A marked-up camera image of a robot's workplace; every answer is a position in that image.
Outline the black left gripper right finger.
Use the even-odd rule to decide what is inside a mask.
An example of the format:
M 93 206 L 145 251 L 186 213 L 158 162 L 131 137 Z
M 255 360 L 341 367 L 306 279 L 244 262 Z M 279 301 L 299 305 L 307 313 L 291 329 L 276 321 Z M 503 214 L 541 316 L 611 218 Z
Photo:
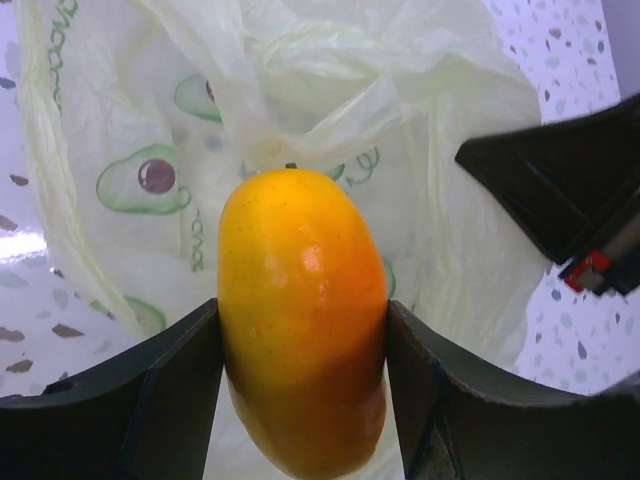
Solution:
M 639 376 L 593 396 L 503 370 L 398 301 L 387 368 L 408 479 L 636 479 Z

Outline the green knotted plastic bag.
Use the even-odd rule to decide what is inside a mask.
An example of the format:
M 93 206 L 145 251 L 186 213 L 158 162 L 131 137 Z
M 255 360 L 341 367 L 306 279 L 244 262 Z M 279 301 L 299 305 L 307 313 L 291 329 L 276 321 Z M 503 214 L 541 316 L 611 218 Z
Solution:
M 139 338 L 215 294 L 236 186 L 332 176 L 389 295 L 508 368 L 548 261 L 454 160 L 540 121 L 480 1 L 18 1 L 30 185 L 54 265 Z

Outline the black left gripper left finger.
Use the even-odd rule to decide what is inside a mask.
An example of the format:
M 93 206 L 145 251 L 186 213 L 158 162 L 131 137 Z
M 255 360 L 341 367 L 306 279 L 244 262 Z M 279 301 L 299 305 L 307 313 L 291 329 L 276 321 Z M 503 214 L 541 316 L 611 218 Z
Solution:
M 223 369 L 215 300 L 38 396 L 1 400 L 4 479 L 201 479 Z

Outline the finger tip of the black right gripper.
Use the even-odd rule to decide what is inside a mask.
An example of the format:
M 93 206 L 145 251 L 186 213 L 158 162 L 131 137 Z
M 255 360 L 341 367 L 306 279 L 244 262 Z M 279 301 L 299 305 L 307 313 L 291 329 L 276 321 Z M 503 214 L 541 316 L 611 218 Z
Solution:
M 639 186 L 639 98 L 466 141 L 455 161 L 549 260 L 563 264 Z

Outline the orange yellow mango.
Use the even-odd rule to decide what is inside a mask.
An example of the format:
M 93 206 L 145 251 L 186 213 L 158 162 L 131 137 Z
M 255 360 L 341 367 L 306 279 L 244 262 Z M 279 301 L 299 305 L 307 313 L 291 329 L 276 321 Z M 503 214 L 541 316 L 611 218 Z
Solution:
M 296 479 L 361 468 L 384 426 L 387 283 L 360 211 L 327 175 L 260 173 L 229 197 L 217 299 L 236 413 Z

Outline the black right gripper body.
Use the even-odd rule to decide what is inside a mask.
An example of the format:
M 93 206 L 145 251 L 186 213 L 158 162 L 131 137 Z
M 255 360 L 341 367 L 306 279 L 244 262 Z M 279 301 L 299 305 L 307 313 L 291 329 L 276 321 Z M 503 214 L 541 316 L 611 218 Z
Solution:
M 601 224 L 559 278 L 574 292 L 622 296 L 639 286 L 639 190 Z

